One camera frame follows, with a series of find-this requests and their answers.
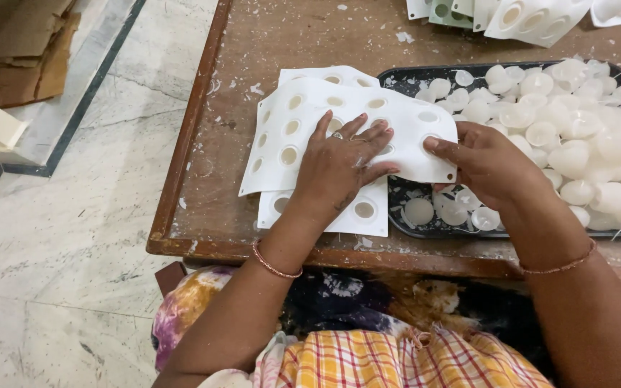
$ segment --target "fingernail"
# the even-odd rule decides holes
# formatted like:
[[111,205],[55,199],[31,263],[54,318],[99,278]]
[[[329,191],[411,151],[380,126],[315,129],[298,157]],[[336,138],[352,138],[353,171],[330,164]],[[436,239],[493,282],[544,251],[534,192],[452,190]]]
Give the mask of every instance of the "fingernail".
[[424,142],[424,144],[428,147],[428,148],[436,148],[437,147],[437,138],[432,137],[432,136],[428,136],[426,137],[426,141]]

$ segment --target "plastic tray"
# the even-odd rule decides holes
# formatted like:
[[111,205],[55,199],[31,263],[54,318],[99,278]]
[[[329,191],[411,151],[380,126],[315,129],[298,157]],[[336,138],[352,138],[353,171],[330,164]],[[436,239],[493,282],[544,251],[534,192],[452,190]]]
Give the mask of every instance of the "plastic tray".
[[[485,81],[485,74],[488,69],[495,65],[507,66],[519,66],[522,69],[534,68],[542,66],[543,68],[559,63],[560,61],[541,61],[541,62],[511,62],[503,64],[473,64],[473,65],[458,65],[458,66],[421,66],[413,68],[393,68],[384,71],[377,78],[380,80],[380,84],[384,86],[385,79],[392,78],[392,83],[389,86],[390,89],[399,93],[413,97],[420,91],[419,84],[421,81],[430,82],[435,78],[449,79],[450,82],[456,87],[461,88],[454,81],[454,75],[456,70],[466,70],[476,79],[473,84],[466,87],[471,92],[476,88],[487,87],[488,84]],[[617,85],[621,85],[621,68],[614,64],[610,65],[610,75],[615,77]],[[411,198],[426,198],[432,201],[432,188],[430,184],[418,183],[415,181],[403,180],[398,177],[390,176],[388,180],[388,204],[389,204],[389,219],[390,223],[399,229],[402,233],[416,238],[448,238],[448,237],[509,237],[504,229],[498,229],[495,231],[480,231],[470,223],[462,224],[459,226],[451,226],[445,224],[437,216],[433,217],[426,225],[417,225],[411,229],[402,219],[401,208]],[[614,231],[592,231],[588,229],[589,235],[592,237],[612,237],[617,233]]]

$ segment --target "forearm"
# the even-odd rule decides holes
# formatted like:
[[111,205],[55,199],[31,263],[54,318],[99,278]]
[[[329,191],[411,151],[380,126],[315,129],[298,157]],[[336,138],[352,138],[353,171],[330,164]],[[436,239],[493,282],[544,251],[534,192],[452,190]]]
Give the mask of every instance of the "forearm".
[[[561,267],[590,250],[576,217],[550,195],[501,212],[521,264],[530,269]],[[547,347],[569,386],[621,387],[621,281],[603,257],[594,252],[573,269],[526,280]]]
[[[272,268],[294,274],[322,229],[289,210],[263,238],[259,251]],[[245,262],[186,331],[155,386],[160,386],[160,379],[174,383],[184,374],[211,375],[231,368],[252,371],[255,358],[275,331],[291,282],[255,258]]]

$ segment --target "wooden table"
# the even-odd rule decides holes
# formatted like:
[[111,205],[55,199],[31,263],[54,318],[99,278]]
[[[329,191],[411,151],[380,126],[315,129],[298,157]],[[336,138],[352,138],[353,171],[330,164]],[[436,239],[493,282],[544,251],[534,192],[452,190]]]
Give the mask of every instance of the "wooden table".
[[[339,10],[345,4],[347,10]],[[397,39],[408,32],[415,41]],[[265,234],[254,228],[259,195],[237,197],[265,95],[280,68],[353,66],[367,74],[400,66],[541,61],[572,57],[621,64],[621,26],[585,18],[553,48],[489,40],[459,28],[410,22],[404,0],[221,0],[203,51],[147,250],[240,261]],[[309,264],[451,276],[519,278],[508,240],[417,240],[394,228],[370,237],[381,252],[354,250],[361,236],[324,234]],[[621,237],[600,243],[621,278]]]

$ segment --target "bangle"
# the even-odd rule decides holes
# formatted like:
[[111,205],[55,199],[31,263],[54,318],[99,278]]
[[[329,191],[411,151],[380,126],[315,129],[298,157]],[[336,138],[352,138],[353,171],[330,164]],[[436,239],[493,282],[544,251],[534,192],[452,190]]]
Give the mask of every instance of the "bangle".
[[557,268],[553,268],[553,269],[547,269],[545,271],[534,271],[533,269],[526,269],[524,268],[524,266],[520,265],[519,269],[521,270],[521,272],[526,275],[545,275],[548,273],[555,273],[555,272],[562,272],[562,271],[566,271],[568,269],[573,269],[574,267],[578,266],[579,264],[581,264],[582,262],[585,262],[586,260],[591,258],[591,253],[595,252],[596,248],[598,247],[598,244],[595,242],[594,239],[591,239],[591,248],[589,249],[589,251],[583,255],[582,257],[578,258],[577,260],[572,261],[569,264],[565,264],[561,267],[557,267]]
[[275,275],[281,278],[287,278],[287,279],[298,278],[304,272],[304,269],[302,267],[302,268],[299,268],[299,272],[296,275],[287,275],[286,273],[279,272],[278,270],[272,268],[272,266],[268,264],[268,262],[265,261],[265,259],[263,259],[263,256],[260,254],[260,251],[258,251],[258,244],[260,244],[260,239],[257,239],[253,242],[253,253],[255,254],[255,257],[258,258],[258,261],[260,262],[260,264],[263,264],[263,266],[266,269],[268,269],[268,271],[274,273]]

